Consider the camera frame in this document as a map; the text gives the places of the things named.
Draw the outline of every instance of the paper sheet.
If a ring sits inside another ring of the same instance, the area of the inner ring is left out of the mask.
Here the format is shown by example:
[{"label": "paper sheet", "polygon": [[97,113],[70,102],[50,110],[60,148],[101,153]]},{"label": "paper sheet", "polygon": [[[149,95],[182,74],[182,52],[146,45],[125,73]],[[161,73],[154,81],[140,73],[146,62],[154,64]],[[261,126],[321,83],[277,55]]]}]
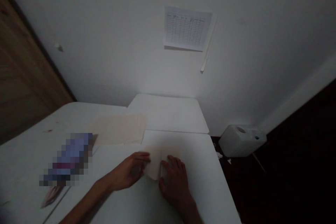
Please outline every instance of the paper sheet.
[{"label": "paper sheet", "polygon": [[159,180],[160,177],[167,178],[167,171],[161,166],[161,160],[167,161],[171,166],[168,155],[180,158],[180,149],[173,146],[147,146],[143,151],[150,153],[150,163],[146,164],[143,173],[153,180]]},{"label": "paper sheet", "polygon": [[165,7],[165,46],[203,51],[212,13]]},{"label": "paper sheet", "polygon": [[99,117],[89,128],[98,134],[97,145],[141,144],[147,125],[143,114]]}]

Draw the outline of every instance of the finger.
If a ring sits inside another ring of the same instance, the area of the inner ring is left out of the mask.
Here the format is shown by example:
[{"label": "finger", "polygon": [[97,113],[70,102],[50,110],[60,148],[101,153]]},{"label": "finger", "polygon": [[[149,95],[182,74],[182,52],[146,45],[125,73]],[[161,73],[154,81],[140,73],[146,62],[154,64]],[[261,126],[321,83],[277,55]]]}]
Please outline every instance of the finger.
[{"label": "finger", "polygon": [[136,155],[136,156],[149,156],[150,153],[149,152],[134,152],[132,155]]},{"label": "finger", "polygon": [[134,156],[133,159],[142,160],[142,161],[145,161],[145,162],[148,162],[148,163],[151,161],[151,159],[148,156]]},{"label": "finger", "polygon": [[169,166],[169,163],[168,162],[166,162],[166,161],[164,161],[164,160],[162,160],[161,161],[161,164],[163,165],[163,167],[167,170],[167,173],[168,172],[171,172],[171,168],[170,168],[170,166]]},{"label": "finger", "polygon": [[177,168],[177,164],[176,164],[176,161],[175,161],[174,157],[172,155],[168,155],[167,158],[171,161],[172,168],[176,169]]},{"label": "finger", "polygon": [[176,157],[175,161],[176,161],[177,167],[182,170],[182,162],[181,162],[181,160]]},{"label": "finger", "polygon": [[166,187],[165,182],[163,181],[162,177],[159,180],[159,188],[160,188],[160,191],[161,191],[162,195],[164,196],[166,194],[167,187]]},{"label": "finger", "polygon": [[143,171],[141,170],[137,175],[135,175],[134,177],[131,177],[130,179],[130,185],[129,186],[132,186],[135,184],[135,182],[137,182],[143,175]]},{"label": "finger", "polygon": [[186,166],[183,162],[182,162],[182,171],[186,172]]},{"label": "finger", "polygon": [[135,166],[145,167],[145,162],[143,160],[132,159],[132,168]]}]

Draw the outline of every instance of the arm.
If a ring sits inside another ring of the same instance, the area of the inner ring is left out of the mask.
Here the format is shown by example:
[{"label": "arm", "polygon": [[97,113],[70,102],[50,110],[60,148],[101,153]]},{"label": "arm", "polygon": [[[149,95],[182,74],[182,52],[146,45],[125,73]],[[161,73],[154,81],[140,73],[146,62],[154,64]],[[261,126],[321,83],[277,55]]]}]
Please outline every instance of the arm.
[{"label": "arm", "polygon": [[[77,224],[85,219],[87,214],[107,195],[132,186],[143,173],[145,162],[150,162],[149,153],[135,152],[127,157],[111,172],[97,180],[83,199],[65,216],[60,224]],[[132,176],[134,167],[140,167],[140,172]]]},{"label": "arm", "polygon": [[188,188],[188,177],[184,163],[170,155],[168,159],[172,163],[171,167],[166,161],[161,161],[168,174],[167,184],[164,183],[163,178],[160,178],[159,181],[162,195],[175,207],[185,224],[203,224],[196,202]]}]

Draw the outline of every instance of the left hand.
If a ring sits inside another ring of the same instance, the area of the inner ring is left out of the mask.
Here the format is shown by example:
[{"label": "left hand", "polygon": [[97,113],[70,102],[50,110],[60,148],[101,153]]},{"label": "left hand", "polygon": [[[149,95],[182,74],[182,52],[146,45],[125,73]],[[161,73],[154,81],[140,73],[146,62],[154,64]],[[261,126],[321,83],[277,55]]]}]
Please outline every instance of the left hand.
[{"label": "left hand", "polygon": [[[128,188],[141,178],[145,162],[150,161],[148,152],[134,152],[100,180],[110,193]],[[132,176],[131,171],[135,167],[140,167],[140,172]]]}]

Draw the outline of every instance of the white tabletop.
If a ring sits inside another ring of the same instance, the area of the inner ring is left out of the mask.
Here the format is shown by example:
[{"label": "white tabletop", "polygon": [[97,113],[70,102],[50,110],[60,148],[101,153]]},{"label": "white tabletop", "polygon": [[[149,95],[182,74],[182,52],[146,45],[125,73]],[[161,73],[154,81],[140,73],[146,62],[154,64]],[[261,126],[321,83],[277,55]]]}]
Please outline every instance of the white tabletop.
[{"label": "white tabletop", "polygon": [[39,186],[39,175],[57,156],[68,133],[87,132],[97,117],[124,114],[125,111],[125,107],[69,103],[1,145],[0,222],[43,223],[67,188],[56,202],[40,209],[48,187]]},{"label": "white tabletop", "polygon": [[[88,175],[69,190],[47,223],[61,221],[97,179],[147,145],[179,147],[188,173],[189,188],[204,223],[240,224],[211,138],[206,134],[163,131],[146,131],[141,145],[98,148]],[[162,198],[158,183],[144,176],[131,188],[112,193],[91,223],[181,223],[181,219]]]},{"label": "white tabletop", "polygon": [[127,107],[127,113],[146,114],[147,130],[209,133],[200,105],[193,98],[138,94]]}]

